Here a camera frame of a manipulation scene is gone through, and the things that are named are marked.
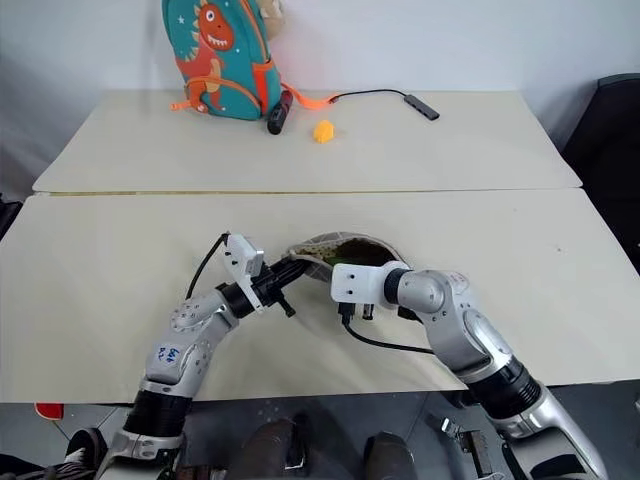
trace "black cable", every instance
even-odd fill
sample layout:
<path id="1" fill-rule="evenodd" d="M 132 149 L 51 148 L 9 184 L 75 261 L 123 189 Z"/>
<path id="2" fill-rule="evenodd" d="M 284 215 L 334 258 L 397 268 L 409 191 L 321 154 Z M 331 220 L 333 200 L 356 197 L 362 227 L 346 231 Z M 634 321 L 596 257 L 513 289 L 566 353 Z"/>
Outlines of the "black cable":
<path id="1" fill-rule="evenodd" d="M 403 93 L 400 90 L 395 90 L 393 88 L 375 88 L 373 90 L 356 90 L 355 92 L 340 93 L 338 95 L 335 95 L 334 97 L 331 97 L 329 99 L 329 103 L 336 103 L 340 98 L 346 97 L 348 95 L 360 95 L 361 93 L 379 93 L 379 92 L 391 92 L 391 93 L 397 93 L 399 95 L 402 95 L 403 97 L 407 96 L 406 93 Z"/>
<path id="2" fill-rule="evenodd" d="M 392 350 L 406 350 L 407 352 L 418 352 L 435 355 L 433 353 L 433 350 L 429 350 L 428 348 L 410 347 L 408 345 L 397 345 L 395 343 L 386 343 L 379 342 L 378 340 L 372 340 L 371 338 L 363 337 L 362 335 L 360 335 L 358 332 L 353 330 L 351 328 L 351 325 L 349 325 L 348 323 L 343 322 L 343 325 L 347 332 L 349 332 L 349 335 L 357 340 L 360 340 L 361 342 L 368 343 L 369 345 L 373 345 L 375 347 L 390 348 Z"/>
<path id="3" fill-rule="evenodd" d="M 196 273 L 193 275 L 193 278 L 191 279 L 191 283 L 189 284 L 189 289 L 187 290 L 187 296 L 185 297 L 185 300 L 189 300 L 191 298 L 191 295 L 193 295 L 193 289 L 195 288 L 196 283 L 198 282 L 198 278 L 200 278 L 200 274 L 202 273 L 202 270 L 204 270 L 204 267 L 207 266 L 207 263 L 209 262 L 213 254 L 216 253 L 216 250 L 218 249 L 220 244 L 222 244 L 222 242 L 224 242 L 228 236 L 229 236 L 228 232 L 220 235 L 218 240 L 216 240 L 216 243 L 214 243 L 213 247 L 211 247 L 211 250 L 209 250 L 209 253 L 207 253 L 207 255 L 204 257 L 204 259 L 202 260 L 202 263 L 200 263 L 200 266 L 198 267 L 198 270 L 196 270 Z"/>

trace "orange backpack strap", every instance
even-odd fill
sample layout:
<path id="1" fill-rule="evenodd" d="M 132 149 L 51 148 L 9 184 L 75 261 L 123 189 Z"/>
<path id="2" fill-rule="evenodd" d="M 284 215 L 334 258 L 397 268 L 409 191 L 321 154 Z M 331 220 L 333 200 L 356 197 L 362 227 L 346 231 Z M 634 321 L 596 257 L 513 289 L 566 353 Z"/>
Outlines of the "orange backpack strap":
<path id="1" fill-rule="evenodd" d="M 322 110 L 323 108 L 331 105 L 331 99 L 335 97 L 335 95 L 330 95 L 327 98 L 323 98 L 322 100 L 318 100 L 315 98 L 309 98 L 302 95 L 298 90 L 293 88 L 291 85 L 288 85 L 284 82 L 280 83 L 284 88 L 289 90 L 300 105 L 308 110 Z"/>

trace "red object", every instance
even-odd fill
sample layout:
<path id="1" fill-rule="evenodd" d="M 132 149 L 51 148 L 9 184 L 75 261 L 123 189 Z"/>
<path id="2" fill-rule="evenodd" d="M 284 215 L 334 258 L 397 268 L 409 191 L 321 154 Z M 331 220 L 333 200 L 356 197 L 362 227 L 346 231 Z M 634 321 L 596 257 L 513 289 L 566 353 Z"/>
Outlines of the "red object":
<path id="1" fill-rule="evenodd" d="M 34 403 L 36 413 L 47 420 L 62 420 L 64 418 L 64 403 Z"/>

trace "white wall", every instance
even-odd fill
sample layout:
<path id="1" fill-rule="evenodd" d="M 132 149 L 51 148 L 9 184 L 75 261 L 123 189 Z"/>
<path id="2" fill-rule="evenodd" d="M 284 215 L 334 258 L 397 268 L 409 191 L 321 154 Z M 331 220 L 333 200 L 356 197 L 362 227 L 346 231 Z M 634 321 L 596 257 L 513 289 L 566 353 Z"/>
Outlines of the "white wall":
<path id="1" fill-rule="evenodd" d="M 640 70 L 638 0 L 283 0 L 303 88 L 519 89 L 561 146 L 606 75 Z M 105 88 L 178 87 L 160 0 L 0 0 L 0 190 L 30 192 Z"/>

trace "gray floor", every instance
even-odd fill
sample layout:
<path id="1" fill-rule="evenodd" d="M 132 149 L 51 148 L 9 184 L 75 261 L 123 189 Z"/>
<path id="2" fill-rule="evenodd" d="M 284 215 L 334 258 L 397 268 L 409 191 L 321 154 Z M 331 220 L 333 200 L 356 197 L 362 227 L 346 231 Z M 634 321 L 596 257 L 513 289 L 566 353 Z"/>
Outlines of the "gray floor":
<path id="1" fill-rule="evenodd" d="M 574 386 L 554 392 L 599 448 L 612 480 L 640 478 L 640 414 L 634 402 L 640 381 Z M 0 405 L 0 452 L 39 464 L 64 455 L 67 438 L 83 426 L 100 426 L 109 440 L 127 408 L 67 405 L 65 418 L 49 422 L 32 405 Z M 344 395 L 205 402 L 194 406 L 186 432 L 186 462 L 224 466 L 260 425 L 305 411 L 313 430 L 312 465 L 317 476 L 359 477 L 367 438 L 381 430 L 402 436 L 411 447 L 420 479 L 476 478 L 473 463 L 448 438 L 425 423 L 428 414 L 449 416 L 466 429 L 487 437 L 496 471 L 506 473 L 500 441 L 478 408 L 457 410 L 438 393 Z"/>

